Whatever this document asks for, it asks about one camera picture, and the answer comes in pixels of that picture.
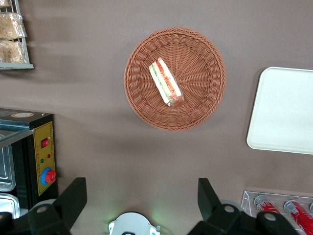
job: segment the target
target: metal rack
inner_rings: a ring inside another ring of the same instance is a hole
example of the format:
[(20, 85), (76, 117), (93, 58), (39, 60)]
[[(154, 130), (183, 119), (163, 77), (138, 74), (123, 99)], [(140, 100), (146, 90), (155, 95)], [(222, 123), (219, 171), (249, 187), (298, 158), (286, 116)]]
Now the metal rack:
[[(4, 11), (14, 12), (14, 13), (18, 13), (19, 15), (21, 15), (19, 0), (11, 0), (11, 7), (1, 8), (1, 12), (4, 12)], [(34, 68), (34, 65), (29, 62), (29, 56), (28, 56), (25, 37), (19, 38), (17, 40), (22, 42), (22, 46), (25, 52), (26, 64), (0, 62), (0, 71)]]

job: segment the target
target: red knob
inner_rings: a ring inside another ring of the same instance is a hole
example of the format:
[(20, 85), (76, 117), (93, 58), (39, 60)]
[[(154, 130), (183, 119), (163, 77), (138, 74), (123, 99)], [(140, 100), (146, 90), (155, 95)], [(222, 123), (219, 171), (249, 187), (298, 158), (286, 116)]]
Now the red knob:
[(47, 175), (45, 176), (45, 181), (47, 183), (53, 183), (55, 181), (56, 175), (57, 175), (57, 173), (55, 172), (55, 170), (48, 171)]

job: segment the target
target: red bottle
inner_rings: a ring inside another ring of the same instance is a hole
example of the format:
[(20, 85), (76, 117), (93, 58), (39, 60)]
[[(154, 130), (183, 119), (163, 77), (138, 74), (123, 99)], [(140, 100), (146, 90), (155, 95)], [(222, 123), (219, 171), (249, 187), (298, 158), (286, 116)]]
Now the red bottle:
[(313, 235), (313, 217), (299, 203), (293, 200), (287, 201), (284, 210), (307, 235)]

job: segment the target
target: metal tray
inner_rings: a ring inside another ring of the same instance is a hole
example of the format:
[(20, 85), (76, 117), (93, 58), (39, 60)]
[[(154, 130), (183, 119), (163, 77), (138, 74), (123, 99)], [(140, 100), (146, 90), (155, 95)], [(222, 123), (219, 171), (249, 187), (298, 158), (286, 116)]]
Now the metal tray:
[(0, 193), (0, 212), (10, 212), (13, 215), (13, 219), (19, 218), (19, 200), (13, 195)]
[(247, 144), (313, 154), (313, 70), (271, 67), (260, 76)]
[(15, 173), (11, 145), (0, 148), (0, 192), (9, 192), (15, 187)]

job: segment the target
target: packaged bread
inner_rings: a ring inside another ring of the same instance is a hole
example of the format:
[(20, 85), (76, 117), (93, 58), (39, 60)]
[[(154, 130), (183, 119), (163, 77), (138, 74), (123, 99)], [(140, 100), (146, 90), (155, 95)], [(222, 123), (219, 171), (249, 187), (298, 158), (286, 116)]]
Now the packaged bread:
[(162, 58), (153, 62), (149, 70), (165, 104), (176, 107), (184, 103), (183, 93)]
[(26, 37), (22, 16), (12, 12), (0, 12), (0, 39), (14, 40)]
[(26, 64), (25, 51), (21, 42), (0, 41), (1, 62)]
[(10, 0), (0, 0), (0, 8), (10, 7), (11, 5), (12, 4)]
[(0, 41), (0, 62), (10, 63), (8, 43), (11, 41)]

